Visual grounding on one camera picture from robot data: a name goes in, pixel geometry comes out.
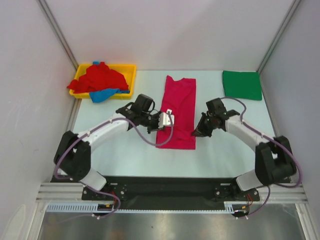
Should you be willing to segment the magenta t shirt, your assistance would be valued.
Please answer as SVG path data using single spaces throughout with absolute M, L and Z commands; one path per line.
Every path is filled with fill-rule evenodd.
M 196 138 L 192 136 L 195 129 L 196 88 L 194 78 L 174 80 L 169 75 L 166 77 L 160 110 L 172 110 L 174 124 L 170 141 L 159 146 L 160 149 L 196 149 Z

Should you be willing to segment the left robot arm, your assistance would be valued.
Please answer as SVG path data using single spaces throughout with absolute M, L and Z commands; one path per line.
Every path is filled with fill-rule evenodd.
M 152 98 L 139 94 L 134 102 L 117 109 L 114 115 L 97 126 L 79 133 L 65 132 L 54 157 L 55 178 L 80 182 L 93 189 L 98 199 L 107 199 L 111 188 L 106 178 L 92 168 L 92 153 L 112 137 L 136 129 L 139 125 L 146 127 L 148 133 L 166 126 L 172 127 L 172 110 L 152 113 L 154 106 Z

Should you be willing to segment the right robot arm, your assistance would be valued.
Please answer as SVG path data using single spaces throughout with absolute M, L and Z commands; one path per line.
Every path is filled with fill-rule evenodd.
M 214 130 L 220 129 L 237 137 L 255 154 L 254 169 L 233 180 L 230 194 L 235 200 L 242 201 L 250 190 L 258 187 L 279 186 L 282 180 L 297 173 L 289 140 L 285 136 L 270 137 L 250 125 L 244 119 L 245 104 L 241 113 L 227 110 L 223 98 L 207 101 L 206 106 L 207 111 L 201 114 L 192 136 L 211 137 Z

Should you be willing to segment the folded green t shirt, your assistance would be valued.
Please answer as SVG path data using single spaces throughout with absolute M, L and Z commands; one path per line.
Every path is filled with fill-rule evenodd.
M 222 86 L 226 97 L 262 100 L 262 87 L 258 72 L 226 71 L 222 72 Z

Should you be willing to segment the yellow plastic bin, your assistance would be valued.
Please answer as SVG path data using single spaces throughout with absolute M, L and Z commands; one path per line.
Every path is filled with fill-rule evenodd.
M 93 63 L 84 63 L 80 65 L 90 65 L 90 64 L 93 64 Z M 107 64 L 107 63 L 105 64 L 108 65 L 111 69 L 116 70 L 117 72 L 124 75 L 125 80 L 129 85 L 129 91 L 130 91 L 130 93 L 115 94 L 109 99 L 117 99 L 117 100 L 130 99 L 134 92 L 137 66 L 134 64 Z M 72 90 L 69 90 L 69 94 L 74 96 L 77 99 L 91 99 L 89 93 L 74 94 Z

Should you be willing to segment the blue t shirt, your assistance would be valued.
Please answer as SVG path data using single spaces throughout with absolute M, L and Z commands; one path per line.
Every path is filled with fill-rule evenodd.
M 89 96 L 93 103 L 104 102 L 116 94 L 130 93 L 125 76 L 104 62 L 94 61 L 90 71 L 89 76 L 93 80 L 90 87 L 94 91 L 89 92 Z

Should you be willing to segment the red t shirt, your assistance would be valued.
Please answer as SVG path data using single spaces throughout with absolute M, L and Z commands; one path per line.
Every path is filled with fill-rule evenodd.
M 107 89 L 128 91 L 130 88 L 123 74 L 101 62 L 81 64 L 67 89 L 72 90 L 74 94 L 84 94 Z

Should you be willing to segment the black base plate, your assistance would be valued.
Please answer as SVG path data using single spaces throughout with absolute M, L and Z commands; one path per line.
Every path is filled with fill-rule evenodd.
M 239 192 L 231 178 L 178 178 L 108 176 L 99 192 L 83 186 L 83 201 L 111 201 L 116 196 L 120 209 L 138 210 L 214 210 L 223 203 L 261 200 L 259 190 Z

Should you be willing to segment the aluminium frame rail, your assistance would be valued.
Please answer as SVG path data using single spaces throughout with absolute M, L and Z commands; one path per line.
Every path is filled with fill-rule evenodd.
M 308 199 L 302 185 L 292 188 L 272 185 L 270 187 L 269 204 L 307 204 Z M 51 183 L 40 185 L 36 200 L 39 202 L 82 202 L 83 185 L 80 183 Z

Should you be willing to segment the right corner aluminium post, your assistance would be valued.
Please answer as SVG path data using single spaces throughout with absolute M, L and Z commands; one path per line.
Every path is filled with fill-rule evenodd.
M 286 12 L 278 30 L 276 31 L 276 34 L 274 36 L 274 38 L 272 39 L 266 53 L 264 54 L 258 68 L 257 68 L 257 72 L 260 74 L 263 69 L 265 68 L 268 60 L 270 59 L 270 57 L 272 56 L 274 50 L 276 49 L 276 46 L 278 44 L 278 42 L 280 41 L 281 37 L 283 36 L 283 34 L 285 33 L 285 30 L 287 29 L 288 25 L 290 24 L 294 14 L 296 13 L 298 7 L 301 4 L 301 0 L 293 0 L 288 11 Z

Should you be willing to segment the corner aluminium post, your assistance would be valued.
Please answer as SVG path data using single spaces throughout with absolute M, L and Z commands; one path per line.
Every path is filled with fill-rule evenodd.
M 72 64 L 73 68 L 75 70 L 78 69 L 78 62 L 65 38 L 65 35 L 63 34 L 63 31 L 61 30 L 59 23 L 57 22 L 50 6 L 48 5 L 46 0 L 37 0 L 37 4 L 39 5 L 43 15 L 45 16 L 46 20 L 48 21 L 49 26 L 51 27 L 54 35 L 57 37 L 63 51 L 67 55 L 70 63 Z
M 265 68 L 268 60 L 270 59 L 270 57 L 272 56 L 274 50 L 276 49 L 276 46 L 278 44 L 278 42 L 280 41 L 281 37 L 283 36 L 283 34 L 285 33 L 285 30 L 287 29 L 288 25 L 290 24 L 294 14 L 296 13 L 298 7 L 301 4 L 301 0 L 293 0 L 288 11 L 286 12 L 278 30 L 276 31 L 276 34 L 274 36 L 274 38 L 272 39 L 266 53 L 264 54 L 258 68 L 257 68 L 257 72 L 260 74 L 263 69 Z

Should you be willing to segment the left corner aluminium post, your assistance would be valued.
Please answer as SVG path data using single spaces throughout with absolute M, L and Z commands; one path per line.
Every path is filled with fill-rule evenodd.
M 50 6 L 48 5 L 46 0 L 37 0 L 37 4 L 39 5 L 43 15 L 45 16 L 46 20 L 48 21 L 49 26 L 51 27 L 54 35 L 57 37 L 63 51 L 67 55 L 70 63 L 72 64 L 73 68 L 75 70 L 78 69 L 78 62 L 65 38 L 65 35 L 63 34 L 63 31 L 61 30 L 59 23 L 57 22 Z

